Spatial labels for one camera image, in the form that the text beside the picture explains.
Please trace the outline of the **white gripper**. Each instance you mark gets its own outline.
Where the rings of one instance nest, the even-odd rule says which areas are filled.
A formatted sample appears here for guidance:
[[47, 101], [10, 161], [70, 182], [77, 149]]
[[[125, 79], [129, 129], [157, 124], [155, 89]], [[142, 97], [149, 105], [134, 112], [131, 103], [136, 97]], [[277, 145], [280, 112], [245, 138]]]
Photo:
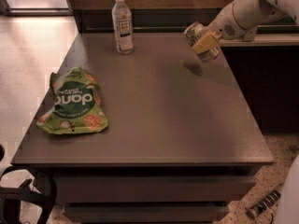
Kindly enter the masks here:
[[196, 54], [201, 54], [216, 48], [220, 41], [233, 40], [244, 35], [248, 30], [247, 18], [249, 13], [243, 7], [236, 4], [226, 6], [207, 27], [209, 32], [204, 34], [192, 46]]

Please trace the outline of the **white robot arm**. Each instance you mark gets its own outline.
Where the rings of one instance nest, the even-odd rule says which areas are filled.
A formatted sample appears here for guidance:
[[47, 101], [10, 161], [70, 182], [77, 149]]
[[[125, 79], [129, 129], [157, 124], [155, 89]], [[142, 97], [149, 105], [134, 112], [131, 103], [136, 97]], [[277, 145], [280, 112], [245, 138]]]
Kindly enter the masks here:
[[204, 28], [192, 50], [197, 55], [206, 53], [216, 48], [222, 39], [234, 40], [258, 25], [284, 16], [299, 25], [299, 0], [234, 0]]

